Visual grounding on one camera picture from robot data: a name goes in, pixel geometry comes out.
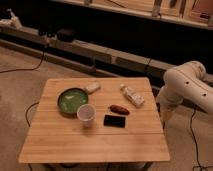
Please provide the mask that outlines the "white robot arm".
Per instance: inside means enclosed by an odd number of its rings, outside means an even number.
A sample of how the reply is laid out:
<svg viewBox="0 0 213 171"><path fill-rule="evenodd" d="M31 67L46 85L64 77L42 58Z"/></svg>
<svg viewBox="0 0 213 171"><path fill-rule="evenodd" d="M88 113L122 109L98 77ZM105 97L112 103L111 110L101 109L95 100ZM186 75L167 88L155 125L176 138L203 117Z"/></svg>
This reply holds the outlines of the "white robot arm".
<svg viewBox="0 0 213 171"><path fill-rule="evenodd" d="M206 69L199 61L186 62L164 73L164 85L156 97L163 123L171 118L173 110L184 99L213 114L213 87L203 81L205 75Z"/></svg>

